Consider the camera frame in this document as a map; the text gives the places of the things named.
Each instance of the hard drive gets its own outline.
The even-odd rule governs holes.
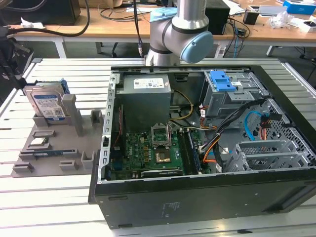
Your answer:
[[[68,116],[68,112],[61,103],[64,94],[69,94],[67,82],[47,81],[27,85],[23,92],[28,97],[37,117],[46,118],[47,122],[60,123]]]

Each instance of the blue cable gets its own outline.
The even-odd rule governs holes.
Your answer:
[[[260,116],[260,117],[262,116],[262,114],[261,114],[260,112],[258,112],[258,111],[250,111],[250,112],[246,115],[245,120],[244,120],[244,122],[243,122],[243,123],[244,123],[244,126],[245,126],[245,131],[246,131],[246,133],[247,133],[249,139],[250,139],[251,141],[254,141],[255,138],[252,136],[251,132],[249,131],[248,124],[247,124],[247,120],[248,120],[248,118],[249,118],[249,116],[250,116],[251,114],[256,114],[256,115],[258,115],[258,116]]]

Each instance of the motherboard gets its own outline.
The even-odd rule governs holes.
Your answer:
[[[156,142],[168,140],[167,146]],[[174,176],[199,172],[197,149],[201,145],[198,131],[169,131],[156,129],[139,133],[127,133],[125,151],[112,156],[112,180]]]

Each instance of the gray floor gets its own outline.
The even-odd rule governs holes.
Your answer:
[[[30,46],[35,51],[35,57],[41,58],[58,58],[57,50],[54,43],[51,42],[25,42],[26,46]],[[114,43],[103,43],[102,54],[96,53],[95,43],[91,42],[68,42],[67,47],[67,57],[69,58],[111,58],[112,47]],[[147,52],[148,44],[144,46],[144,52]],[[267,58],[266,52],[268,50],[267,46],[248,46],[246,45],[244,49],[240,52],[239,58]],[[136,43],[119,43],[116,48],[116,54],[121,58],[136,58],[139,57],[138,47]],[[208,57],[214,57],[215,49]],[[293,47],[283,47],[276,48],[273,53],[273,58],[279,58],[284,62],[288,62],[291,66],[304,78],[307,78],[313,69],[313,65],[309,60],[304,60],[299,58],[300,53]],[[312,56],[316,55],[312,53],[307,53],[307,56],[311,59]],[[228,53],[227,58],[232,58],[233,54]],[[310,78],[311,85],[316,84],[316,72]]]

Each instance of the chip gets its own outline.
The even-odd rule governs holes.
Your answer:
[[[170,163],[170,150],[156,149],[155,150],[156,163]]]

